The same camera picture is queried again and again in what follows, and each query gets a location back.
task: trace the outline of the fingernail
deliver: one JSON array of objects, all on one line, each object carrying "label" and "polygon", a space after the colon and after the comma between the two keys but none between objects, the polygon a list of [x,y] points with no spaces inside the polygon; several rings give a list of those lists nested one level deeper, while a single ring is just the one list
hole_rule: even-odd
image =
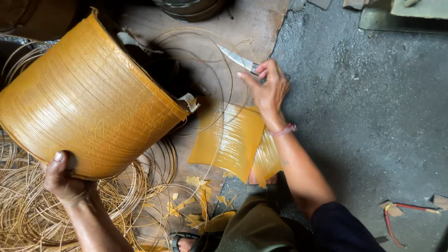
[{"label": "fingernail", "polygon": [[56,152],[55,158],[53,159],[56,162],[61,162],[64,159],[64,154],[62,152]]}]

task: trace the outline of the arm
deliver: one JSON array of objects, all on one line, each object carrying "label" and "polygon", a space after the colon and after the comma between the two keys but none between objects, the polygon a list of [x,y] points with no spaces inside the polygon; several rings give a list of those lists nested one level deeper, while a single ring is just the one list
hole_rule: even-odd
[{"label": "arm", "polygon": [[67,176],[66,166],[65,152],[57,152],[50,164],[41,164],[45,173],[44,186],[67,211],[81,249],[90,252],[134,251],[104,209],[96,182]]},{"label": "arm", "polygon": [[[238,73],[238,76],[251,89],[255,105],[268,129],[278,132],[287,125],[280,106],[289,90],[289,84],[275,60],[261,63],[256,72],[259,79],[267,78],[264,85],[253,79],[249,73]],[[336,200],[329,184],[294,134],[275,136],[274,140],[289,190],[301,211],[311,217],[321,205]]]}]

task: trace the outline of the dark gray floor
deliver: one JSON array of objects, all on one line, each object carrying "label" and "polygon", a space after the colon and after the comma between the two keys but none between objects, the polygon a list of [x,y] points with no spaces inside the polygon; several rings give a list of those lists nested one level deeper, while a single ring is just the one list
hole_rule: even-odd
[{"label": "dark gray floor", "polygon": [[[338,200],[375,237],[388,236],[378,203],[432,206],[434,193],[448,196],[448,36],[359,30],[359,16],[342,0],[289,11],[272,57],[292,77],[283,111],[295,135]],[[222,194],[231,189],[239,206],[244,184],[229,178]],[[408,250],[447,251],[448,211],[403,212],[391,222]],[[299,216],[292,203],[283,213]]]}]

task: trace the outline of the scissor blade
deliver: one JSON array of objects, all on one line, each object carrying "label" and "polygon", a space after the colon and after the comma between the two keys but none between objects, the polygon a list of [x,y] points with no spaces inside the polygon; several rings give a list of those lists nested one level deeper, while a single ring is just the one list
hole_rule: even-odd
[{"label": "scissor blade", "polygon": [[236,62],[237,64],[239,64],[240,66],[246,68],[247,70],[249,70],[250,72],[252,71],[252,64],[253,62],[251,62],[250,60],[247,60],[241,56],[239,56],[238,54],[229,51],[228,49],[217,45],[220,50],[227,55],[227,57],[229,57],[231,60],[233,60],[234,62]]}]

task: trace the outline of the foot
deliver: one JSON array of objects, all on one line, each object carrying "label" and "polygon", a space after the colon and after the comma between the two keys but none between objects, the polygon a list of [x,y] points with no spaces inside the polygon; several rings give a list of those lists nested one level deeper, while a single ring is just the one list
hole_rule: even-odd
[{"label": "foot", "polygon": [[180,238],[177,242],[179,252],[189,252],[191,250],[191,246],[195,241],[196,239]]},{"label": "foot", "polygon": [[[258,185],[258,180],[257,177],[255,177],[255,173],[253,170],[251,170],[249,174],[249,184]],[[266,180],[266,184],[277,184],[277,173],[274,174],[272,177],[268,178]]]}]

